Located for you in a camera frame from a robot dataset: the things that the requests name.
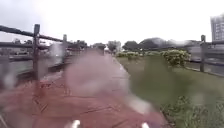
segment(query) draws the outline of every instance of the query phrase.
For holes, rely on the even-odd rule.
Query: vegetation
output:
[[[94,48],[98,48],[98,49],[100,49],[100,50],[104,50],[104,49],[106,48],[106,45],[103,44],[103,43],[95,43],[95,44],[93,45],[93,47],[94,47]]]
[[[171,67],[185,67],[185,61],[189,60],[190,57],[186,51],[181,50],[164,51],[162,55]]]
[[[107,44],[107,47],[111,52],[114,53],[117,48],[118,43],[120,43],[120,42],[119,41],[109,41]]]
[[[224,126],[224,79],[176,66],[170,70],[156,52],[137,61],[118,60],[131,75],[132,92],[162,110],[171,127]]]
[[[127,41],[122,48],[128,51],[138,51],[139,45],[136,41]]]
[[[140,56],[163,56],[169,67],[185,67],[185,61],[189,60],[190,57],[186,51],[182,50],[168,50],[163,52],[149,51],[145,52],[144,55],[137,52],[122,52],[117,54],[117,57],[127,57],[128,60]]]

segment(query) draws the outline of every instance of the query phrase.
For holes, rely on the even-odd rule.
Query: tree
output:
[[[138,51],[139,45],[136,41],[127,41],[122,48],[128,51]]]
[[[15,38],[13,42],[14,42],[14,44],[21,44],[20,40],[17,38]]]
[[[104,49],[106,48],[106,45],[103,44],[103,43],[95,43],[95,44],[93,45],[93,47],[94,47],[94,48],[98,48],[98,49],[100,49],[100,50],[104,50]]]
[[[156,42],[155,38],[149,38],[149,39],[144,39],[142,42],[140,42],[140,47],[143,50],[149,50],[152,48],[158,48],[159,44]]]
[[[84,40],[77,40],[77,45],[80,49],[85,49],[87,48],[87,43]]]
[[[117,44],[120,43],[119,41],[108,41],[107,47],[111,52],[114,52],[117,48]]]

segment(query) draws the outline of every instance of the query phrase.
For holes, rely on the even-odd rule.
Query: pole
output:
[[[205,35],[201,36],[201,63],[200,63],[200,71],[204,72],[205,71],[205,49],[206,49],[206,43],[205,43]]]
[[[39,32],[40,32],[40,25],[35,24],[35,26],[34,26],[34,37],[33,37],[33,71],[34,71],[34,79],[36,81],[39,80],[39,76],[38,76]]]

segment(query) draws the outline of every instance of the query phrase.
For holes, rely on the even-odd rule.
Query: railing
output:
[[[201,42],[198,45],[185,45],[185,46],[174,46],[174,47],[165,47],[165,48],[155,48],[150,49],[149,51],[164,51],[164,50],[172,50],[172,49],[178,49],[178,50],[187,50],[190,51],[192,47],[197,47],[199,51],[195,51],[195,53],[198,54],[199,59],[191,59],[186,60],[189,63],[197,63],[200,65],[200,71],[205,72],[205,65],[211,65],[211,66],[219,66],[224,67],[224,41],[218,41],[218,42],[205,42],[205,40],[197,41]],[[216,58],[216,59],[222,59],[222,62],[215,62],[215,61],[208,61],[209,58]]]
[[[24,61],[24,60],[32,60],[33,61],[33,72],[34,72],[34,79],[38,80],[38,60],[39,58],[39,51],[49,49],[49,46],[43,46],[39,44],[40,39],[45,40],[51,40],[51,41],[57,41],[62,42],[62,46],[64,51],[66,50],[72,50],[72,42],[67,41],[67,35],[63,35],[63,39],[57,39],[50,36],[45,36],[40,34],[40,25],[35,24],[33,32],[27,32],[22,31],[15,28],[9,28],[5,26],[0,25],[0,32],[6,32],[6,33],[12,33],[12,34],[18,34],[23,36],[28,36],[33,38],[33,44],[15,44],[12,42],[0,42],[0,48],[8,47],[8,48],[31,48],[32,49],[32,56],[27,56],[23,58],[9,58],[9,57],[3,57],[4,59],[8,60],[8,62],[13,61]]]

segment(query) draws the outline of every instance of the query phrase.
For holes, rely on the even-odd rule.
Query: wooden fence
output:
[[[39,44],[40,39],[45,39],[45,40],[51,40],[51,41],[56,41],[56,42],[62,42],[62,46],[64,48],[64,51],[66,50],[72,50],[72,42],[67,41],[67,35],[63,35],[63,39],[57,39],[54,37],[50,36],[45,36],[40,34],[40,25],[35,24],[34,25],[34,30],[33,32],[27,32],[27,31],[22,31],[19,29],[15,28],[9,28],[6,26],[1,26],[0,25],[0,32],[6,32],[6,33],[11,33],[11,34],[18,34],[18,35],[23,35],[23,36],[28,36],[33,38],[33,44],[15,44],[12,42],[0,42],[0,48],[32,48],[32,57],[23,57],[21,58],[7,58],[9,61],[24,61],[24,60],[32,60],[33,61],[33,72],[34,72],[34,79],[38,80],[38,60],[39,58],[39,51],[40,50],[45,50],[49,49],[49,46],[43,46]]]
[[[219,52],[211,52],[211,49],[214,49],[213,48],[214,46],[217,46],[217,45],[223,45],[224,46],[224,41],[205,42],[205,37],[203,37],[203,35],[202,35],[200,42],[201,42],[199,44],[200,59],[199,60],[186,60],[186,61],[188,61],[190,63],[200,64],[200,71],[201,72],[205,71],[205,64],[224,67],[224,63],[205,61],[207,58],[210,58],[211,56],[221,56],[224,59],[224,47],[223,47],[223,50],[219,50]],[[195,45],[155,48],[155,49],[150,49],[149,51],[165,51],[165,50],[172,50],[172,49],[186,50],[186,49],[189,49],[191,47],[195,47]]]

